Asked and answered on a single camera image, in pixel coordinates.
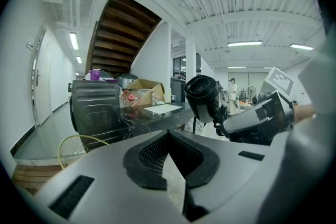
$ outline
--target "door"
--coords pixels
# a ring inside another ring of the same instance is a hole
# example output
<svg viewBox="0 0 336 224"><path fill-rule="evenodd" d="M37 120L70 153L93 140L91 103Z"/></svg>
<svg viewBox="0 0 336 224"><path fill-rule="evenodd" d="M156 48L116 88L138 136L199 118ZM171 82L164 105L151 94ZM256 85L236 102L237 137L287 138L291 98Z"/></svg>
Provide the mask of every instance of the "door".
<svg viewBox="0 0 336 224"><path fill-rule="evenodd" d="M49 31L46 31L35 67L34 103L39 125L42 125L52 114L50 101L51 46L49 41Z"/></svg>

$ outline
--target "white ceiling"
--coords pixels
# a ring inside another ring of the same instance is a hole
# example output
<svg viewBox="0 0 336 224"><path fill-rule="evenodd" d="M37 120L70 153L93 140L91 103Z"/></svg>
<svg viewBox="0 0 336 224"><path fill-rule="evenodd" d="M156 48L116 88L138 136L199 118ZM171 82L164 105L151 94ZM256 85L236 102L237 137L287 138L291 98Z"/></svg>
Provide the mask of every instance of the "white ceiling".
<svg viewBox="0 0 336 224"><path fill-rule="evenodd" d="M57 37L72 30L70 10L74 13L74 30L77 35L90 36L96 2L107 0L81 0L80 22L76 22L76 3L50 5L58 21ZM292 49L292 43L319 48L325 40L317 0L136 0L151 9L184 38L194 38L197 51L213 69L227 66L248 66L262 70L264 66L286 68L316 53ZM81 52L86 59L88 38ZM228 42L262 40L261 46L228 48ZM83 72L84 64L77 65Z"/></svg>

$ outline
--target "ceiling light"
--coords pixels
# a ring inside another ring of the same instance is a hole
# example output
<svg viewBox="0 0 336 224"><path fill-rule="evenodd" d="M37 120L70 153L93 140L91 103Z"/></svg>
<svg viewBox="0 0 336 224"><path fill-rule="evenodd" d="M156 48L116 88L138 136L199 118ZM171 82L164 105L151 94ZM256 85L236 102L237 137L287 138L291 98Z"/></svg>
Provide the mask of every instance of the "ceiling light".
<svg viewBox="0 0 336 224"><path fill-rule="evenodd" d="M295 48L295 49L314 50L313 47L304 46L304 45L297 45L297 44L292 44L292 45L290 45L290 47Z"/></svg>
<svg viewBox="0 0 336 224"><path fill-rule="evenodd" d="M74 50L78 50L78 43L77 43L76 34L75 33L70 33L69 36L70 36L72 47L74 48Z"/></svg>
<svg viewBox="0 0 336 224"><path fill-rule="evenodd" d="M261 45L262 41L245 41L245 42L231 42L228 43L228 47L236 47L236 46L251 46L251 45Z"/></svg>

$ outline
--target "black slot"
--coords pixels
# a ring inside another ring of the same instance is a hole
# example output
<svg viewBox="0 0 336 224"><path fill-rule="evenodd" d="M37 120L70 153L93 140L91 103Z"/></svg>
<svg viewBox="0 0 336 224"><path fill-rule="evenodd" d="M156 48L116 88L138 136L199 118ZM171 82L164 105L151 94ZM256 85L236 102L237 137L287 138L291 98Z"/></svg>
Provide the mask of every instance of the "black slot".
<svg viewBox="0 0 336 224"><path fill-rule="evenodd" d="M68 219L93 181L94 178L79 176L49 208L61 217Z"/></svg>
<svg viewBox="0 0 336 224"><path fill-rule="evenodd" d="M250 158L250 159L255 159L256 161L262 161L265 157L264 155L249 152L249 151L241 151L238 153L238 155L246 157L246 158Z"/></svg>

